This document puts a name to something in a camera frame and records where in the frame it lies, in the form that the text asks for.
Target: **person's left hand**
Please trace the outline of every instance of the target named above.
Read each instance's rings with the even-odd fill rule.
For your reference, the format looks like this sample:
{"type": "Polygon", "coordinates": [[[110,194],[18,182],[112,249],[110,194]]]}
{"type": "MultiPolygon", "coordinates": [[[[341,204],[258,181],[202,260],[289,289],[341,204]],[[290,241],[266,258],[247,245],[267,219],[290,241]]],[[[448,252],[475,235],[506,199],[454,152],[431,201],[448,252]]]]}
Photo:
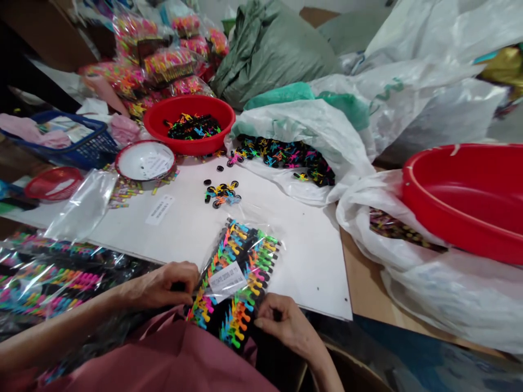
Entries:
{"type": "Polygon", "coordinates": [[[196,264],[184,261],[172,262],[131,279],[110,291],[121,302],[123,308],[153,309],[167,305],[192,305],[192,292],[198,284],[196,264]],[[185,283],[185,292],[171,291],[173,283],[185,283]]]}

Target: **wall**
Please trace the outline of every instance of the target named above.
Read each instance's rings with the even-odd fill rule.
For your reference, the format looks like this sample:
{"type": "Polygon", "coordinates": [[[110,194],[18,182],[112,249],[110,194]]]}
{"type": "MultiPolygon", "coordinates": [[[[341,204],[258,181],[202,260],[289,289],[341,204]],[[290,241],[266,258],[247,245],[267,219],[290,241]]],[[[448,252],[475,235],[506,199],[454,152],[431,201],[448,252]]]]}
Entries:
{"type": "MultiPolygon", "coordinates": [[[[362,8],[384,7],[386,0],[282,0],[297,13],[303,7],[317,7],[338,13],[362,8]]],[[[234,11],[238,5],[247,3],[247,0],[199,0],[200,8],[211,20],[221,25],[221,20],[225,17],[225,10],[230,6],[234,11]]]]}

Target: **hand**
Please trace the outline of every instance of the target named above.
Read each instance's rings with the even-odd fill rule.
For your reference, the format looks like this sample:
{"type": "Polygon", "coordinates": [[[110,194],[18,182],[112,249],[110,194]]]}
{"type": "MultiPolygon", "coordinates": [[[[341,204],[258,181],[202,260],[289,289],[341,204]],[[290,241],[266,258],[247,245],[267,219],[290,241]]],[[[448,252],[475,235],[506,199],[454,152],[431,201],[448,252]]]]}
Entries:
{"type": "Polygon", "coordinates": [[[192,292],[198,284],[196,264],[172,262],[139,278],[131,279],[110,291],[124,308],[153,309],[167,305],[192,305],[192,292]],[[171,291],[173,283],[185,283],[185,292],[171,291]]]}
{"type": "Polygon", "coordinates": [[[298,305],[290,297],[269,293],[260,306],[254,325],[278,338],[309,364],[321,364],[327,349],[320,336],[298,305]],[[274,311],[282,313],[281,321],[275,321],[274,311]]]}

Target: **pink clothing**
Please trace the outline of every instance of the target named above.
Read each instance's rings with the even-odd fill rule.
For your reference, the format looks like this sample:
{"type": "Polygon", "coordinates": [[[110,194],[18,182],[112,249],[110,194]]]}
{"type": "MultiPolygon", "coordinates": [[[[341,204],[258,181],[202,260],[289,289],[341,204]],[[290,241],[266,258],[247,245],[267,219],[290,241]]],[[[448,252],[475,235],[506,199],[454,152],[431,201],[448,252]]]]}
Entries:
{"type": "Polygon", "coordinates": [[[0,128],[23,140],[54,149],[63,149],[71,145],[71,140],[64,131],[51,131],[41,134],[37,124],[30,118],[19,118],[9,114],[0,114],[0,128]]]}
{"type": "Polygon", "coordinates": [[[176,319],[172,311],[157,316],[139,332],[139,339],[49,385],[38,388],[31,379],[35,372],[27,371],[0,381],[0,390],[277,392],[249,362],[214,336],[176,319]]]}

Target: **cardboard box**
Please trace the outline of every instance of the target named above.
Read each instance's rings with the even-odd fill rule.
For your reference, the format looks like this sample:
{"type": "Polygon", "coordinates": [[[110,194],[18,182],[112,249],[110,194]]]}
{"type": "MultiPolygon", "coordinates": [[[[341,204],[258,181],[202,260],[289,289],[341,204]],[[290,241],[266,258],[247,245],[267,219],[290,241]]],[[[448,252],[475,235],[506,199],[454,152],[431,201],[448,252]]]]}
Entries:
{"type": "Polygon", "coordinates": [[[51,68],[75,72],[96,57],[54,0],[4,0],[0,17],[51,68]]]}
{"type": "Polygon", "coordinates": [[[323,25],[325,22],[335,18],[338,15],[340,14],[314,7],[303,7],[300,11],[300,16],[302,19],[309,22],[314,28],[323,25]]]}

